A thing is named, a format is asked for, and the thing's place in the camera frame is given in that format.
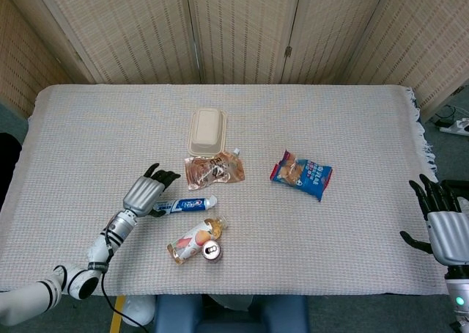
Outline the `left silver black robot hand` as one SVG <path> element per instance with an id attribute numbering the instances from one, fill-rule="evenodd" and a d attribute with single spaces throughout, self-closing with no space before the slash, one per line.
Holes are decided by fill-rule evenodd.
<path id="1" fill-rule="evenodd" d="M 124 209 L 137 217 L 148 216 L 161 194 L 178 178 L 180 174 L 160 169 L 159 163 L 152 164 L 125 195 Z"/>

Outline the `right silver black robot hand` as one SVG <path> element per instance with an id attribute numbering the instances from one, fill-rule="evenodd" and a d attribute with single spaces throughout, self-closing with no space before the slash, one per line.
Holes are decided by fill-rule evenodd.
<path id="1" fill-rule="evenodd" d="M 424 217 L 429 240 L 417 241 L 404 230 L 404 242 L 414 249 L 433 255 L 446 267 L 468 264 L 468 215 L 448 186 L 442 186 L 420 174 L 421 183 L 410 180 Z"/>

